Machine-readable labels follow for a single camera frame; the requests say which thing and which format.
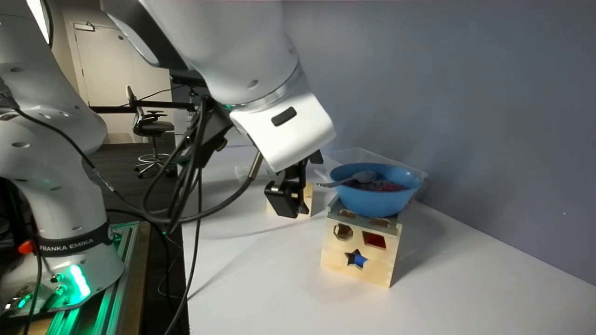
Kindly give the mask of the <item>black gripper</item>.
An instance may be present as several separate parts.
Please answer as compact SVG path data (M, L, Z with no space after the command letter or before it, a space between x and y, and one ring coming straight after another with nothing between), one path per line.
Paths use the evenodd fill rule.
M297 218L312 214L312 187L306 185L306 168L323 162L323 153L315 151L308 159L286 168L276 183L265 187L265 196L278 216Z

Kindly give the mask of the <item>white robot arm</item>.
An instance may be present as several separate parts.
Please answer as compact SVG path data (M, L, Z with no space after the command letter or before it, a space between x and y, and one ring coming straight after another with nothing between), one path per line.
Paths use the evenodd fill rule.
M99 2L148 66L194 71L271 170L300 164L334 140L280 0ZM27 0L0 0L0 21L0 177L25 196L38 231L34 250L2 274L2 311L73 309L125 272L103 192L84 168L107 125L64 77Z

